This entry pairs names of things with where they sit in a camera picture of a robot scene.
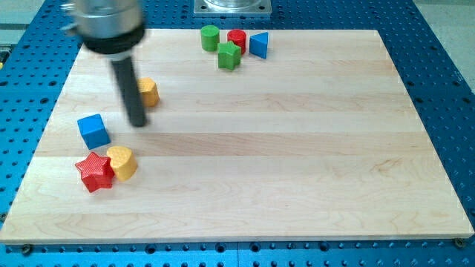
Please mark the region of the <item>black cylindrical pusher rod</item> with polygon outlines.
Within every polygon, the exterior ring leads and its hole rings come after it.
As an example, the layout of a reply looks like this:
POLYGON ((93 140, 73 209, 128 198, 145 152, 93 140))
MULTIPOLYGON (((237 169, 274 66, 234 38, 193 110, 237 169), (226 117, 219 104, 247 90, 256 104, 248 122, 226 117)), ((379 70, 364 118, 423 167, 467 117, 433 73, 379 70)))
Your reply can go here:
POLYGON ((137 76, 131 57, 111 61, 120 96, 128 116, 134 127, 143 127, 147 123, 145 108, 138 89, 137 76))

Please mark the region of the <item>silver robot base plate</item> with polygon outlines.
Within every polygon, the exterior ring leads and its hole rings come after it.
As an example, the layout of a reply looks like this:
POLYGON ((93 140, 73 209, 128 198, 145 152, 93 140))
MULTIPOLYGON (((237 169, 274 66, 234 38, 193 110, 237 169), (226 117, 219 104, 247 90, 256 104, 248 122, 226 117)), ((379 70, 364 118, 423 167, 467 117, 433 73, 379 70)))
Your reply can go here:
POLYGON ((194 13, 217 14, 271 14, 271 0, 194 0, 194 13))

